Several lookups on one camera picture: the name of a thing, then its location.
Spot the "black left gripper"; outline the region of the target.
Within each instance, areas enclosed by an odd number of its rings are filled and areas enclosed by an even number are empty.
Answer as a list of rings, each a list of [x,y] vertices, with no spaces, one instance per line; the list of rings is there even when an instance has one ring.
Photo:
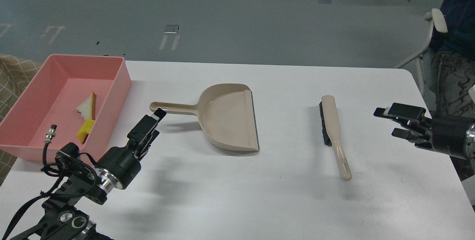
[[[138,159],[148,153],[151,144],[159,135],[156,127],[166,114],[166,111],[158,108],[151,116],[145,115],[127,135],[127,147],[110,148],[95,164],[117,179],[118,189],[126,189],[141,171]]]

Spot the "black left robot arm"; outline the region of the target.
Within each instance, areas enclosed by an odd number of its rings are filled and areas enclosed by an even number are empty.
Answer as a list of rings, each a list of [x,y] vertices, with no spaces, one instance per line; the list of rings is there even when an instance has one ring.
[[[50,190],[23,204],[7,226],[3,239],[10,238],[13,229],[26,211],[37,201],[44,200],[44,215],[39,222],[14,236],[14,240],[29,240],[37,235],[41,240],[107,240],[96,230],[90,216],[76,208],[83,197],[103,205],[113,189],[126,189],[141,170],[141,160],[148,153],[152,142],[159,135],[157,125],[166,111],[157,109],[145,115],[128,133],[125,147],[110,148],[98,161],[88,154],[91,164],[81,160],[75,143],[68,143],[56,153],[55,161],[48,163],[46,154],[56,135],[56,125],[46,134],[42,152],[42,172],[56,177]]]

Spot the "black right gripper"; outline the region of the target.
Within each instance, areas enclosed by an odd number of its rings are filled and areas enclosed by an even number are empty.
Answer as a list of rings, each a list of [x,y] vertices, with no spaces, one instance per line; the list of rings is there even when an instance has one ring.
[[[430,119],[425,113],[425,108],[393,103],[388,108],[376,108],[373,116],[390,119],[407,129],[423,129],[423,132],[419,133],[394,128],[391,134],[413,143],[417,148],[460,159],[474,157],[473,118],[445,116]]]

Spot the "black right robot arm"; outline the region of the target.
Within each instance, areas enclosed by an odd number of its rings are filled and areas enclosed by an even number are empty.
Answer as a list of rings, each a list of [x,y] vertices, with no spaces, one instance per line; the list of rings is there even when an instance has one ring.
[[[452,115],[429,118],[425,113],[425,108],[393,103],[388,108],[376,108],[373,115],[398,123],[402,128],[394,128],[392,136],[405,139],[417,148],[458,159],[474,158],[473,118]]]

